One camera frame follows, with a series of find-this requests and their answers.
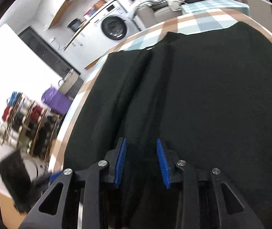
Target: shoe rack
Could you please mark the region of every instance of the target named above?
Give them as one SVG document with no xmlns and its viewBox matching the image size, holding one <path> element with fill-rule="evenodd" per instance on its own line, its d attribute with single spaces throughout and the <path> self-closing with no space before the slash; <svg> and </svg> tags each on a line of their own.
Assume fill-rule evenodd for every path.
<svg viewBox="0 0 272 229">
<path fill-rule="evenodd" d="M 23 93 L 15 95 L 7 102 L 0 122 L 0 145 L 19 149 L 48 163 L 61 116 Z"/>
</svg>

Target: washing machine door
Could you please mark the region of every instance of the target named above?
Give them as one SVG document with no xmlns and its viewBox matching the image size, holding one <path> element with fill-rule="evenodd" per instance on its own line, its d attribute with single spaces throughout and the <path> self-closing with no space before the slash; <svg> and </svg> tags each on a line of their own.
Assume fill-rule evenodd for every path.
<svg viewBox="0 0 272 229">
<path fill-rule="evenodd" d="M 125 22 L 118 16 L 108 16 L 101 23 L 102 31 L 112 40 L 121 40 L 126 36 Z"/>
</svg>

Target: wooden floor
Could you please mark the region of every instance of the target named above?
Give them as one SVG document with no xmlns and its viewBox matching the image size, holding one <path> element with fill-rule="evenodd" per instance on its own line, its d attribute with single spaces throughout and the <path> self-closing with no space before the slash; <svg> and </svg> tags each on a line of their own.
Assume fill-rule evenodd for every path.
<svg viewBox="0 0 272 229">
<path fill-rule="evenodd" d="M 3 223 L 8 229 L 17 229 L 25 215 L 20 215 L 14 208 L 13 200 L 0 193 L 0 207 Z"/>
</svg>

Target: purple bag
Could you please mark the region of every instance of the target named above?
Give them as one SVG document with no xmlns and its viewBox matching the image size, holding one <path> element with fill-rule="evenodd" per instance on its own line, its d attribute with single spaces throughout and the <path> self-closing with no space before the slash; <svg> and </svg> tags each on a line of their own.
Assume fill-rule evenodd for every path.
<svg viewBox="0 0 272 229">
<path fill-rule="evenodd" d="M 44 92 L 41 101 L 61 115 L 68 112 L 72 103 L 71 100 L 52 86 Z"/>
</svg>

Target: metal screw head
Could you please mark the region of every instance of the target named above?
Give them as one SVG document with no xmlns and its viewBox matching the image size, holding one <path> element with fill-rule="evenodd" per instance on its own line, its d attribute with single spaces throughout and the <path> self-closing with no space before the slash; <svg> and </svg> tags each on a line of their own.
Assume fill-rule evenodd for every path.
<svg viewBox="0 0 272 229">
<path fill-rule="evenodd" d="M 64 175 L 70 175 L 72 173 L 72 169 L 65 169 L 64 170 Z"/>
<path fill-rule="evenodd" d="M 177 165 L 179 165 L 179 166 L 185 166 L 186 165 L 186 161 L 185 160 L 178 160 L 177 161 Z"/>
<path fill-rule="evenodd" d="M 99 161 L 98 165 L 99 166 L 105 166 L 105 165 L 107 165 L 107 161 L 106 160 L 101 160 L 101 161 Z"/>
<path fill-rule="evenodd" d="M 221 173 L 221 171 L 220 171 L 220 169 L 219 169 L 219 168 L 213 168 L 213 169 L 212 169 L 212 173 L 214 173 L 214 174 L 218 175 L 218 174 L 220 174 L 220 173 Z"/>
</svg>

